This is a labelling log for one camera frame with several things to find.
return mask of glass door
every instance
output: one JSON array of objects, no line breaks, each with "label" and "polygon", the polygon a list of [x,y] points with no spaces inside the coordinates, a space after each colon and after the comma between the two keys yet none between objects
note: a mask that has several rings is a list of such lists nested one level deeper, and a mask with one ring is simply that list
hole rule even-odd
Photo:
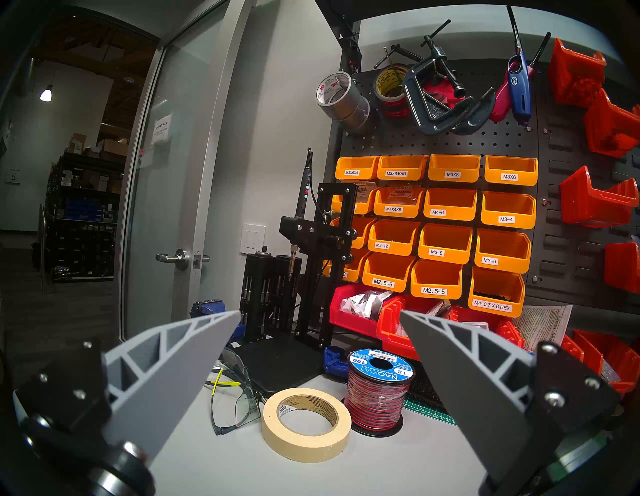
[{"label": "glass door", "polygon": [[206,1],[152,62],[136,117],[118,222],[120,338],[188,317],[200,269],[218,136],[255,0]]}]

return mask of white table surface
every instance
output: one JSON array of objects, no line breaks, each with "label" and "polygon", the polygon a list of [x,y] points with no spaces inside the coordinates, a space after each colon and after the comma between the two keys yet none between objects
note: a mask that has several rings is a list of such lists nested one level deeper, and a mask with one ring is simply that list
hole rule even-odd
[{"label": "white table surface", "polygon": [[[346,389],[324,376],[302,387],[337,399]],[[484,467],[457,426],[407,409],[398,434],[371,438],[351,431],[335,458],[300,463],[267,446],[260,420],[216,436],[209,420],[210,398],[211,391],[203,387],[151,465],[159,496],[472,496],[484,477]]]}]

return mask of door lever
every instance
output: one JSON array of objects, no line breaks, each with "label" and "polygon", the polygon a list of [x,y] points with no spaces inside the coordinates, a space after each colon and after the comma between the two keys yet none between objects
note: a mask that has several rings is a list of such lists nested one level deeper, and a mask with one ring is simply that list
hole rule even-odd
[{"label": "door lever", "polygon": [[182,248],[175,251],[175,256],[169,255],[169,253],[156,253],[156,260],[163,264],[175,264],[180,270],[189,267],[189,255]]}]

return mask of door frame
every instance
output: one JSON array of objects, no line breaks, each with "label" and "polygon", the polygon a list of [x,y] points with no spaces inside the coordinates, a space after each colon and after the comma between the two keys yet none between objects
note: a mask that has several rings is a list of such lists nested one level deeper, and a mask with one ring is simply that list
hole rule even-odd
[{"label": "door frame", "polygon": [[211,183],[216,163],[218,141],[222,118],[227,103],[227,95],[231,75],[244,27],[251,8],[256,0],[205,0],[193,9],[184,22],[174,31],[164,36],[156,48],[156,53],[149,67],[147,78],[142,89],[142,98],[138,103],[136,118],[133,125],[132,139],[129,141],[129,153],[125,165],[122,181],[122,195],[118,210],[118,226],[116,228],[116,252],[114,281],[116,284],[116,325],[120,341],[126,340],[126,261],[127,243],[129,242],[129,217],[132,213],[134,200],[134,174],[146,119],[150,111],[152,97],[156,88],[158,75],[162,69],[162,62],[166,48],[178,36],[187,31],[200,19],[223,4],[227,10],[220,26],[218,41],[213,49],[213,56],[209,64],[207,82],[203,85],[208,91],[203,91],[201,105],[196,115],[191,147],[186,165],[186,178],[182,190],[180,223],[176,247],[158,246],[158,252],[182,248],[189,255],[189,266],[184,271],[174,269],[172,320],[187,318],[189,307],[198,298],[200,289],[201,268],[193,267],[194,255],[202,259],[204,237],[209,214],[209,199]]}]

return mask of masking tape roll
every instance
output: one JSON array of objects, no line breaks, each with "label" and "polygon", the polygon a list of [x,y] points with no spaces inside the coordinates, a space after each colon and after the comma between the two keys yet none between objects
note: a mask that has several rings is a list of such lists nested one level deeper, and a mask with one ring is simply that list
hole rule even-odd
[{"label": "masking tape roll", "polygon": [[[309,410],[326,418],[332,429],[318,436],[292,431],[280,420],[291,410]],[[336,398],[310,388],[291,388],[271,396],[262,412],[262,437],[279,455],[294,461],[315,463],[330,460],[340,454],[347,444],[351,416]]]}]

